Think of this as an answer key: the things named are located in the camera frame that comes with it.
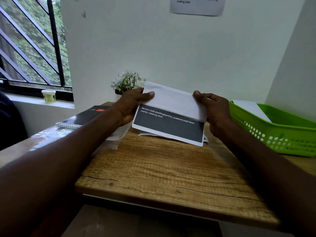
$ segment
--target window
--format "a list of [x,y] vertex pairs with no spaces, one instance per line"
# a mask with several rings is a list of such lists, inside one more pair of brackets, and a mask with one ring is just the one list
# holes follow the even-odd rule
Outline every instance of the window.
[[60,0],[0,0],[0,90],[73,101]]

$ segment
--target yellow container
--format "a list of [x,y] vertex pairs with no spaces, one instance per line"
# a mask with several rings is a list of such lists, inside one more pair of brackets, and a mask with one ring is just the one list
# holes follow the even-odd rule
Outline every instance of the yellow container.
[[54,90],[42,90],[42,94],[44,96],[46,103],[56,102],[56,91],[54,91]]

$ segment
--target forearm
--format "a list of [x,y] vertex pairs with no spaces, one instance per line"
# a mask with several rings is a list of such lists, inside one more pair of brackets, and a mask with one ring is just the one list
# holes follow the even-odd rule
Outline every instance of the forearm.
[[76,181],[92,153],[118,126],[110,108],[68,136],[1,168],[0,235],[31,230],[43,209]]
[[272,151],[233,121],[219,123],[219,137],[259,181],[283,221],[294,231],[315,235],[316,178]]

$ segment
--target white lid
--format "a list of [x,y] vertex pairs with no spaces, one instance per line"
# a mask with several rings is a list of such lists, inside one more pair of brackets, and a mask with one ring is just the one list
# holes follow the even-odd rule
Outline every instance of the white lid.
[[54,90],[42,90],[42,93],[43,94],[55,94],[56,91],[54,91]]

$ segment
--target wooden table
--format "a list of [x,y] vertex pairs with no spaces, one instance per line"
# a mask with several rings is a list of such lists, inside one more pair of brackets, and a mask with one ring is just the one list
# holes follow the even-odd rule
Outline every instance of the wooden table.
[[[131,128],[118,150],[101,150],[77,180],[77,192],[216,220],[278,229],[280,220],[256,192],[256,183],[236,157],[205,126],[203,147],[138,136]],[[0,167],[42,139],[0,151]],[[286,156],[316,175],[316,160]]]

